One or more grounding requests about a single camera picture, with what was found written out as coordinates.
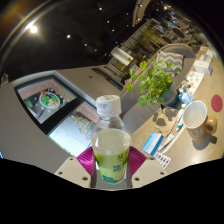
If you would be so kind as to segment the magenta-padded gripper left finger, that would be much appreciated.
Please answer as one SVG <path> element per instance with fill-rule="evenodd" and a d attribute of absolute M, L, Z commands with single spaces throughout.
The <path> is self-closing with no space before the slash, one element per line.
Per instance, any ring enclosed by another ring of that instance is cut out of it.
<path fill-rule="evenodd" d="M 93 149 L 89 147 L 78 157 L 68 157 L 55 174 L 81 187 L 94 188 L 97 172 Z"/>

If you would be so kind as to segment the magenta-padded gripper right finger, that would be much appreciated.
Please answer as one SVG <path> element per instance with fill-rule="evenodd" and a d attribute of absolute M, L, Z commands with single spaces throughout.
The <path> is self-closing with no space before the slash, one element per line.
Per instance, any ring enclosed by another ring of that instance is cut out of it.
<path fill-rule="evenodd" d="M 128 188 L 140 188 L 167 175 L 154 157 L 146 157 L 136 148 L 130 147 L 126 175 Z"/>

